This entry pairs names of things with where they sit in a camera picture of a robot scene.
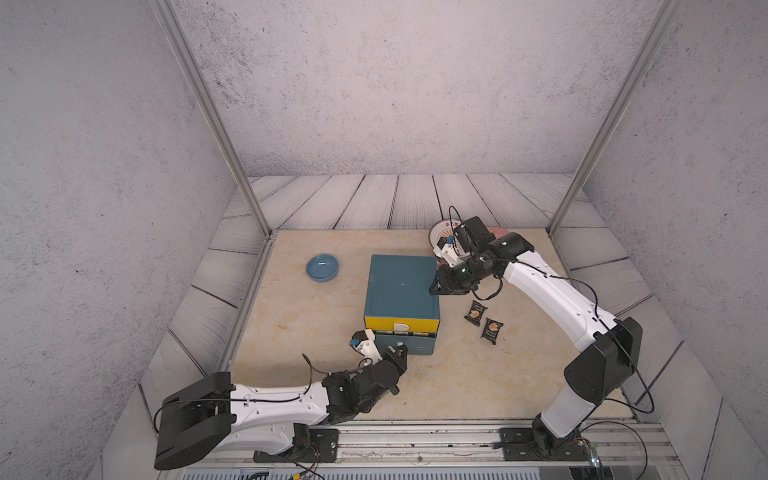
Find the black cookie packet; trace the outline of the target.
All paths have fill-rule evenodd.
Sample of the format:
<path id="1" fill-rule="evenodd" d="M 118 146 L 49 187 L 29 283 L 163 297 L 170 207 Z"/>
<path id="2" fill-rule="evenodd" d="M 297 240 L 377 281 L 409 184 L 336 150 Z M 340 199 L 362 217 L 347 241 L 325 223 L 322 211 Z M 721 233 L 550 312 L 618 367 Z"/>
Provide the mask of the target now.
<path id="1" fill-rule="evenodd" d="M 489 341 L 492 345 L 496 345 L 500 329 L 503 326 L 502 322 L 487 318 L 483 326 L 481 338 Z"/>
<path id="2" fill-rule="evenodd" d="M 477 300 L 473 300 L 468 313 L 464 316 L 464 319 L 475 326 L 479 326 L 486 310 L 486 306 Z"/>

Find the yellow top drawer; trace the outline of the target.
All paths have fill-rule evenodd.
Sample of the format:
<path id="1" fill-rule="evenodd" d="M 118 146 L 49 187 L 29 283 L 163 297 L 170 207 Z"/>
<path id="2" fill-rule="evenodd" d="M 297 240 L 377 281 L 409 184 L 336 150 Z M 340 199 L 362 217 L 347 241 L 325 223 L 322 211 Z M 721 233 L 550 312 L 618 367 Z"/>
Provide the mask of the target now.
<path id="1" fill-rule="evenodd" d="M 365 316 L 364 323 L 367 329 L 374 331 L 431 334 L 438 331 L 440 320 L 425 318 Z"/>

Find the teal drawer cabinet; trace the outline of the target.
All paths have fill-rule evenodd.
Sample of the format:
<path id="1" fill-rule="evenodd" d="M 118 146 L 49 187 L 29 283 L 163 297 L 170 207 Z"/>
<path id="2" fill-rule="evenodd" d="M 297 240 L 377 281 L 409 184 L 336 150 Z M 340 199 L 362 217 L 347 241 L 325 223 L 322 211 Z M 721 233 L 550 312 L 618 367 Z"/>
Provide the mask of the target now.
<path id="1" fill-rule="evenodd" d="M 363 319 L 382 316 L 441 321 L 439 297 L 429 293 L 436 270 L 434 257 L 374 254 Z"/>

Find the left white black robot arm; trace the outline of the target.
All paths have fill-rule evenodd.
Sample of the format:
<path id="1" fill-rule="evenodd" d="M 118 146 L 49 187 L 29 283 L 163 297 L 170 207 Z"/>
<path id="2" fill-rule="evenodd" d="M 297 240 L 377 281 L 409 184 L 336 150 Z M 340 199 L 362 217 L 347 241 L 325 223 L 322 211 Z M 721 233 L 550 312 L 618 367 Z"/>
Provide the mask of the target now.
<path id="1" fill-rule="evenodd" d="M 380 359 L 299 387 L 257 388 L 211 374 L 166 397 L 156 411 L 154 468 L 175 470 L 212 452 L 248 450 L 297 460 L 310 449 L 310 429 L 369 413 L 399 393 L 408 349 L 389 346 Z"/>

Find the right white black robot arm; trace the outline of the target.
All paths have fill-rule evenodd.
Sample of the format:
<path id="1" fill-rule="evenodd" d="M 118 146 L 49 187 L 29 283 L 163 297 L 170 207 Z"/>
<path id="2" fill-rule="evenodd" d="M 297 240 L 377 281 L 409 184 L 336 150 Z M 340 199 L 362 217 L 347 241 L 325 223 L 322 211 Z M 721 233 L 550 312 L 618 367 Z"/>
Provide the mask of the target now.
<path id="1" fill-rule="evenodd" d="M 532 423 L 532 450 L 542 458 L 553 457 L 577 438 L 583 421 L 636 373 L 642 327 L 631 319 L 617 319 L 599 306 L 597 297 L 584 296 L 517 233 L 497 238 L 458 228 L 452 240 L 439 239 L 433 252 L 443 263 L 431 293 L 475 293 L 483 279 L 494 277 L 531 298 L 577 348 L 578 356 L 564 370 L 564 386 Z"/>

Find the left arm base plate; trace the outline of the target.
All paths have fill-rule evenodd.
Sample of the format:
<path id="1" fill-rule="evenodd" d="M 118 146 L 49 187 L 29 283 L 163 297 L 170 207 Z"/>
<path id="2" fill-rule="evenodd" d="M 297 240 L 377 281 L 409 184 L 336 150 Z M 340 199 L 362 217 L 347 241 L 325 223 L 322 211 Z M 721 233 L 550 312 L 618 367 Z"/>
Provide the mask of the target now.
<path id="1" fill-rule="evenodd" d="M 339 434 L 339 430 L 335 428 L 314 428 L 294 424 L 294 435 L 287 450 L 275 455 L 255 451 L 253 462 L 333 463 L 337 460 Z"/>

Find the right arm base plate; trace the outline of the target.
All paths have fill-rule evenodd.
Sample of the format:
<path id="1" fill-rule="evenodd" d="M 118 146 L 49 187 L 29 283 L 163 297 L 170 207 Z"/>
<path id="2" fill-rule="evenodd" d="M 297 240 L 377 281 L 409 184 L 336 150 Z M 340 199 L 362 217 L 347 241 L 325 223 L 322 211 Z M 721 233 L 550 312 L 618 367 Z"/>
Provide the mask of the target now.
<path id="1" fill-rule="evenodd" d="M 501 450 L 505 461 L 578 462 L 590 461 L 591 453 L 584 440 L 574 434 L 556 438 L 545 430 L 502 428 L 500 439 L 491 445 Z"/>

